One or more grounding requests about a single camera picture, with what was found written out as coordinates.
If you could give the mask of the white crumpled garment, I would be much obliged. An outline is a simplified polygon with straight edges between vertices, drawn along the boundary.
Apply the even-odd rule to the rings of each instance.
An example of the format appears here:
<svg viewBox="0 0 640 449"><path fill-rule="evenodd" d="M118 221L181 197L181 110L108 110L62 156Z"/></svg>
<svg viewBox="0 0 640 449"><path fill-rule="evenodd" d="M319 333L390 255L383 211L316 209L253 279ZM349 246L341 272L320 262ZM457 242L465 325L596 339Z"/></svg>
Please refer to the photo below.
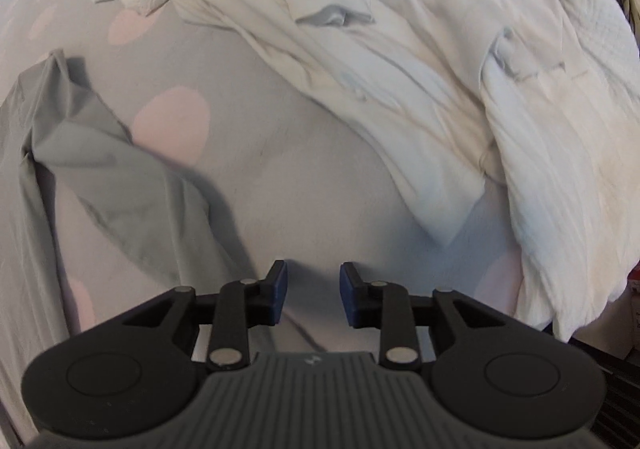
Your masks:
<svg viewBox="0 0 640 449"><path fill-rule="evenodd" d="M111 0L93 0L95 2ZM499 176L480 100L406 21L377 0L117 0L149 16L236 31L294 88L375 149L408 209L440 244Z"/></svg>

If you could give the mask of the grey blue t-shirt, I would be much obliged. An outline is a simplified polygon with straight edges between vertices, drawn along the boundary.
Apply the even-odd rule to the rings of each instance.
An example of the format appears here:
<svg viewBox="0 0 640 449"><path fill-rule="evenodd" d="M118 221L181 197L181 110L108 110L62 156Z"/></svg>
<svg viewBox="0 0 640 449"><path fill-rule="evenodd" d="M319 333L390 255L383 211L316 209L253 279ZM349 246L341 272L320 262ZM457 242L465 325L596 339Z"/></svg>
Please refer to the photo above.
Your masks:
<svg viewBox="0 0 640 449"><path fill-rule="evenodd" d="M217 241L194 184L135 146L64 53L17 76L1 107L1 382L68 337L40 172L73 192L128 261L163 287L213 291L241 268Z"/></svg>

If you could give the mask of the white textured garment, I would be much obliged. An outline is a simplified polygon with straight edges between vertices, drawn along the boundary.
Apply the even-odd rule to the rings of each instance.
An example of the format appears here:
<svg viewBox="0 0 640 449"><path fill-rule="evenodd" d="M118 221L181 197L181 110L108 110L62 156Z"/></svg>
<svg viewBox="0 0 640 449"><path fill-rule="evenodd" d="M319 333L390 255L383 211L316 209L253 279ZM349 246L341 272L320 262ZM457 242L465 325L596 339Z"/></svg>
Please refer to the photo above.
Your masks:
<svg viewBox="0 0 640 449"><path fill-rule="evenodd" d="M616 0L554 0L536 44L503 31L480 93L522 250L515 314L567 341L639 260L639 50Z"/></svg>

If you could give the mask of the grey pink dotted bedsheet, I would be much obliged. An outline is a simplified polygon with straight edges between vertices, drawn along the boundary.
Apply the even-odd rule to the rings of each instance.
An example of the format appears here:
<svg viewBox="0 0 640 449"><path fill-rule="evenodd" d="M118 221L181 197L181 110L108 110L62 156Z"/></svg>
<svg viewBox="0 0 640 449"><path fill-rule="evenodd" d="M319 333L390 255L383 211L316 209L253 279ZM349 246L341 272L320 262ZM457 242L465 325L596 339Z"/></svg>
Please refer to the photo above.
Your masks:
<svg viewBox="0 0 640 449"><path fill-rule="evenodd" d="M204 196L210 227L243 277L284 258L281 324L261 351L370 351L346 325L338 267L425 295L451 287L510 313L520 251L506 192L487 183L460 235L437 245L416 223L374 151L303 97L232 31L187 24L171 6L142 18L116 2L1 0L1 88L62 50L141 148Z"/></svg>

